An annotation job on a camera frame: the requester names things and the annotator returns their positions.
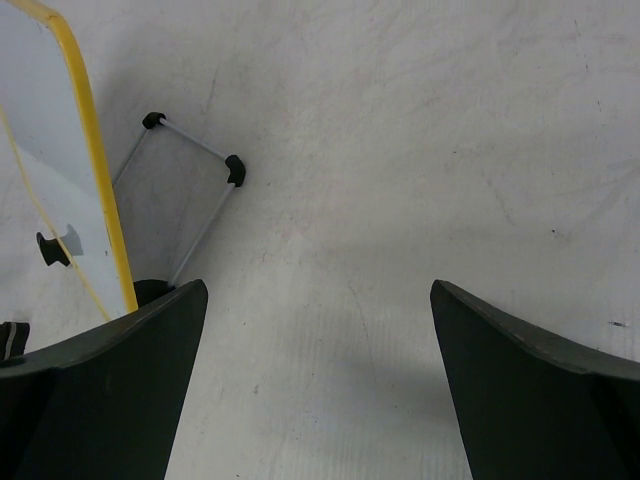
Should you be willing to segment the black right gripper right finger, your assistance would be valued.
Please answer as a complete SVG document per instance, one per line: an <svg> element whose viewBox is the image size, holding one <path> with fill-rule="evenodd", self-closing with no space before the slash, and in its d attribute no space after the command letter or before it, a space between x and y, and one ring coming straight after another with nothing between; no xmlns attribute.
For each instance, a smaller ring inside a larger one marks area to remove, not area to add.
<svg viewBox="0 0 640 480"><path fill-rule="evenodd" d="M437 280L434 326L475 479L636 479L639 365Z"/></svg>

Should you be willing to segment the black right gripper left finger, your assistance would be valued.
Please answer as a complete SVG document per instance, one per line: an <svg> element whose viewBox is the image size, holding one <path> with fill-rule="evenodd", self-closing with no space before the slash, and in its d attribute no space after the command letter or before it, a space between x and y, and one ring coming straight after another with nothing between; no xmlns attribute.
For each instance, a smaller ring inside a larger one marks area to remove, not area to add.
<svg viewBox="0 0 640 480"><path fill-rule="evenodd" d="M1 363L4 479L162 479L204 327L191 281Z"/></svg>

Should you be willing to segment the black whiteboard eraser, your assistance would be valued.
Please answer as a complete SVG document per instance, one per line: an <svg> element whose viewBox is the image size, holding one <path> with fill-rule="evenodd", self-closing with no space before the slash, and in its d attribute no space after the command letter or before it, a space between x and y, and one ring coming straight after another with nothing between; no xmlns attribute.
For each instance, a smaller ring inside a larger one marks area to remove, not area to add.
<svg viewBox="0 0 640 480"><path fill-rule="evenodd" d="M24 354L30 334L30 325L25 322L4 322L0 324L0 361Z"/></svg>

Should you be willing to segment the yellow framed whiteboard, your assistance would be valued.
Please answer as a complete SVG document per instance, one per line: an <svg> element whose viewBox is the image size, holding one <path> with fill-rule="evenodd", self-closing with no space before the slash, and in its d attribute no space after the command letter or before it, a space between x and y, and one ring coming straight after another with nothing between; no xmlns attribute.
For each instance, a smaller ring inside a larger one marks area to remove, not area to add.
<svg viewBox="0 0 640 480"><path fill-rule="evenodd" d="M64 17L37 1L1 4L1 118L49 236L46 264L72 267L103 317L138 302L86 67Z"/></svg>

